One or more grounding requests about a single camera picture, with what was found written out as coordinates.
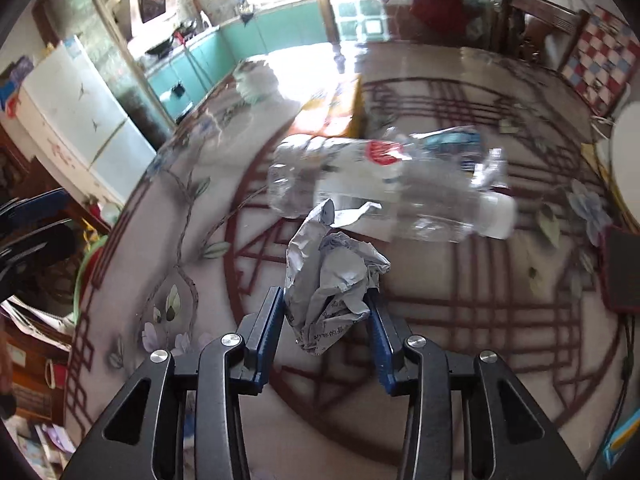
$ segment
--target tile wall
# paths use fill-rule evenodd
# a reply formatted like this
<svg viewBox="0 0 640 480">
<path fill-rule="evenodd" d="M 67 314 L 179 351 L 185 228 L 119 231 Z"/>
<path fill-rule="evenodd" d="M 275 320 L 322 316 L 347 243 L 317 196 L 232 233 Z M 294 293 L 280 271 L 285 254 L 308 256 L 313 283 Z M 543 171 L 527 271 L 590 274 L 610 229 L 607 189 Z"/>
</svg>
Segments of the tile wall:
<svg viewBox="0 0 640 480">
<path fill-rule="evenodd" d="M 204 11 L 211 18 L 213 25 L 219 25 L 238 15 L 236 7 L 240 0 L 199 0 Z M 181 21 L 196 17 L 196 9 L 193 0 L 178 1 L 178 16 Z"/>
</svg>

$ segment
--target kitchen counter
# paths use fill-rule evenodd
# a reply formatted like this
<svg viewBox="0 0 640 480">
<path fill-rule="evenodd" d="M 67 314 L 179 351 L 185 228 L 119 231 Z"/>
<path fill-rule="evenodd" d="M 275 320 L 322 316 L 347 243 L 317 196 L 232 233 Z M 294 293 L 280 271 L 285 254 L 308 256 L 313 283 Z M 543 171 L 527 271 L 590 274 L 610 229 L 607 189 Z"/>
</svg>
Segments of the kitchen counter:
<svg viewBox="0 0 640 480">
<path fill-rule="evenodd" d="M 317 5 L 317 0 L 295 0 L 292 2 L 279 2 L 277 4 L 273 4 L 270 6 L 264 6 L 255 13 L 253 20 L 258 20 L 260 16 L 263 16 L 265 14 L 270 14 L 272 12 L 277 12 L 280 10 L 290 9 L 298 6 L 306 6 L 308 4 L 311 4 L 313 6 Z M 235 23 L 241 23 L 240 16 L 236 16 L 234 18 L 231 18 L 230 20 L 226 20 L 226 22 L 222 22 L 219 25 L 216 25 L 214 27 L 204 30 L 200 34 L 197 34 L 196 36 L 191 38 L 189 41 L 187 41 L 186 46 L 189 49 L 194 49 L 200 44 L 201 41 L 205 41 L 211 34 L 215 33 L 221 28 L 228 27 Z M 142 65 L 142 69 L 145 72 L 145 75 L 147 76 L 147 78 L 151 77 L 158 70 L 161 70 L 162 67 L 166 66 L 172 59 L 175 59 L 175 57 L 180 56 L 180 54 L 184 52 L 183 45 L 177 44 L 177 41 L 174 41 L 174 44 L 176 44 L 177 46 L 175 46 L 174 49 L 162 59 L 157 59 L 156 56 L 150 56 L 149 54 L 144 54 L 142 57 L 140 57 L 137 60 Z"/>
<path fill-rule="evenodd" d="M 162 105 L 176 120 L 197 105 L 240 61 L 326 41 L 318 1 L 302 0 L 263 8 L 247 24 L 238 17 L 207 29 L 186 43 L 189 56 L 179 45 L 146 67 L 144 59 L 139 62 Z"/>
</svg>

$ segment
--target red label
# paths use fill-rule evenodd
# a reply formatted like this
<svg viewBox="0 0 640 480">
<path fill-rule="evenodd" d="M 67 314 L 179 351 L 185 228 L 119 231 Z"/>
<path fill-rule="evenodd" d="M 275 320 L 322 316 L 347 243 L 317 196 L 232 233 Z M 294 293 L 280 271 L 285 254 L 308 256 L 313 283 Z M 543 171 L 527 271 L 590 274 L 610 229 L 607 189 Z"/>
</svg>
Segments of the red label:
<svg viewBox="0 0 640 480">
<path fill-rule="evenodd" d="M 388 166 L 401 160 L 402 144 L 386 140 L 370 140 L 365 149 L 366 157 L 380 166 Z"/>
</svg>

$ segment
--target cable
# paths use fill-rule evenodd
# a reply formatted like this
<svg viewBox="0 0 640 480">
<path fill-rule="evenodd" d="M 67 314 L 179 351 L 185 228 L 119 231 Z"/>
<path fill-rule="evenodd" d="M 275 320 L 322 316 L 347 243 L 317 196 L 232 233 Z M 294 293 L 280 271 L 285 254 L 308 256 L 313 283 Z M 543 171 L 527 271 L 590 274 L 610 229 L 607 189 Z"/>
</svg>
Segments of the cable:
<svg viewBox="0 0 640 480">
<path fill-rule="evenodd" d="M 609 126 L 613 126 L 614 122 L 611 119 L 607 119 L 605 117 L 600 117 L 598 115 L 592 115 L 591 116 L 591 127 L 597 131 L 597 133 L 599 134 L 599 136 L 601 136 L 603 139 L 605 140 L 609 140 L 609 137 L 607 137 L 605 134 L 603 134 L 599 127 L 596 126 L 595 123 L 600 123 L 600 124 L 608 124 Z"/>
<path fill-rule="evenodd" d="M 620 416 L 622 415 L 622 409 L 625 405 L 626 394 L 629 388 L 629 381 L 631 379 L 631 372 L 634 367 L 634 346 L 636 344 L 636 324 L 635 318 L 633 316 L 628 316 L 625 314 L 620 314 L 618 317 L 618 329 L 620 326 L 624 327 L 625 330 L 625 341 L 626 341 L 626 356 L 622 361 L 622 386 L 620 387 L 620 394 L 618 395 L 618 400 L 616 402 L 616 406 L 611 413 L 611 417 L 609 419 L 609 423 L 607 424 L 607 429 L 602 437 L 602 441 L 596 450 L 596 453 L 593 456 L 590 464 L 584 470 L 585 478 L 588 478 L 591 474 L 593 467 L 596 465 L 599 457 L 602 455 L 605 447 L 607 446 L 607 442 L 611 438 L 611 435 L 616 429 L 620 421 Z"/>
</svg>

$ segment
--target chair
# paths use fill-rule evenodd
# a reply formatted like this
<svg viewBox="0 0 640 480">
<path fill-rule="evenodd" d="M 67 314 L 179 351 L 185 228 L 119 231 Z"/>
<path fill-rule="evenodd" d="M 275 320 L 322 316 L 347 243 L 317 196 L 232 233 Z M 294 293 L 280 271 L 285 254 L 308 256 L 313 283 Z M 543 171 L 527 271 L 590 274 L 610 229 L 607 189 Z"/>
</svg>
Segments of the chair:
<svg viewBox="0 0 640 480">
<path fill-rule="evenodd" d="M 494 3 L 491 50 L 554 69 L 564 66 L 590 16 L 585 10 L 573 12 L 548 0 Z M 555 55 L 545 49 L 549 35 L 556 40 Z"/>
</svg>

